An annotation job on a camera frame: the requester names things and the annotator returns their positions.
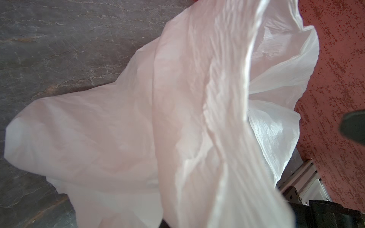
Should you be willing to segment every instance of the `marble tile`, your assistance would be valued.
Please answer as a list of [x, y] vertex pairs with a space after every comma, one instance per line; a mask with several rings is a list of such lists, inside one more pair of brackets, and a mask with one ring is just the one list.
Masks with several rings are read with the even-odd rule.
[[192, 0], [0, 0], [0, 227], [76, 227], [67, 197], [3, 158], [5, 127], [46, 96], [116, 80]]

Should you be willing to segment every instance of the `red textured wall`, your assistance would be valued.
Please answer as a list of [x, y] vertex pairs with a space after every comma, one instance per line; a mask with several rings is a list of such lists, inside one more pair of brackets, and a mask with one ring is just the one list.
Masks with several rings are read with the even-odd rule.
[[312, 159], [333, 201], [365, 212], [365, 147], [338, 132], [344, 113], [365, 109], [365, 0], [301, 0], [320, 43], [317, 66], [296, 111], [298, 150]]

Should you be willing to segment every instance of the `white plastic bag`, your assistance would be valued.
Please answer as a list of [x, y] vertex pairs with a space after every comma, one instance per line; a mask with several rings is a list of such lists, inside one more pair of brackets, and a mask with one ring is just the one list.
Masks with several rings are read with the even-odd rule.
[[162, 212], [172, 228], [291, 227], [273, 182], [317, 56], [294, 0], [199, 0], [116, 82], [26, 107], [5, 158], [67, 193], [80, 228], [154, 228]]

